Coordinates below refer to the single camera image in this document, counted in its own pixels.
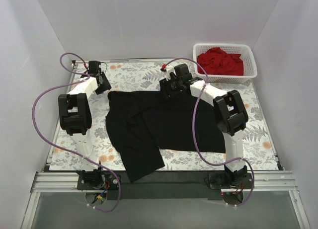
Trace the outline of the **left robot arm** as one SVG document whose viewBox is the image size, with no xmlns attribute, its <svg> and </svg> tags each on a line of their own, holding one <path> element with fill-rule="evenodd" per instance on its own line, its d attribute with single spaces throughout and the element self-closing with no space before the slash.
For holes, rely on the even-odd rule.
<svg viewBox="0 0 318 229">
<path fill-rule="evenodd" d="M 100 61 L 88 62 L 85 73 L 89 79 L 85 80 L 86 75 L 82 75 L 81 83 L 58 97 L 60 126 L 71 137 L 81 156 L 82 167 L 78 174 L 82 183 L 93 189 L 101 189 L 106 182 L 101 167 L 97 165 L 99 161 L 90 137 L 92 116 L 88 102 L 93 93 L 99 95 L 111 89 L 102 64 Z"/>
</svg>

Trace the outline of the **black t-shirt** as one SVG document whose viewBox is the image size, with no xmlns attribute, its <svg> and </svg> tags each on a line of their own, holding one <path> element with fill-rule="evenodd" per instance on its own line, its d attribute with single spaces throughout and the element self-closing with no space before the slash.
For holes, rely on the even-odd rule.
<svg viewBox="0 0 318 229">
<path fill-rule="evenodd" d="M 165 99 L 159 91 L 112 91 L 106 130 L 130 182 L 164 167 L 160 150 L 225 153 L 213 106 L 186 93 Z"/>
</svg>

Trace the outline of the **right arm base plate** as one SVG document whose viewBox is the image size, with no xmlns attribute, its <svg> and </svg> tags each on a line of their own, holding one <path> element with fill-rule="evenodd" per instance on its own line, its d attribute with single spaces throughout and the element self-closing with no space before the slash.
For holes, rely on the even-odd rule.
<svg viewBox="0 0 318 229">
<path fill-rule="evenodd" d="M 204 178 L 204 183 L 209 189 L 250 189 L 252 186 L 252 177 L 248 173 L 245 177 L 232 179 L 227 173 L 213 171 Z"/>
</svg>

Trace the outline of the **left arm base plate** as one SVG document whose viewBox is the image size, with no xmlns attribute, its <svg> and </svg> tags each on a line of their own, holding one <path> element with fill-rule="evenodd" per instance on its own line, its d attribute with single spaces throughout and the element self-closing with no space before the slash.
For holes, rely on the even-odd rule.
<svg viewBox="0 0 318 229">
<path fill-rule="evenodd" d="M 118 190 L 118 182 L 121 181 L 121 175 L 119 179 L 116 179 L 114 175 L 110 173 L 94 174 L 94 175 L 80 175 L 77 183 L 78 190 Z"/>
</svg>

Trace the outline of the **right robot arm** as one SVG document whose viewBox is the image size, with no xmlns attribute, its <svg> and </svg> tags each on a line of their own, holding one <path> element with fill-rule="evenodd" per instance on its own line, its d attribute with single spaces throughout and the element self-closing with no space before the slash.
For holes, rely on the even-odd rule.
<svg viewBox="0 0 318 229">
<path fill-rule="evenodd" d="M 247 166 L 243 160 L 243 131 L 248 122 L 248 114 L 240 93 L 236 90 L 224 91 L 211 86 L 199 77 L 193 77 L 187 64 L 175 67 L 163 65 L 161 71 L 165 78 L 160 80 L 160 90 L 170 98 L 186 92 L 205 101 L 214 108 L 216 125 L 222 132 L 226 150 L 223 171 L 208 175 L 208 185 L 213 189 L 236 188 L 243 186 L 247 177 Z"/>
</svg>

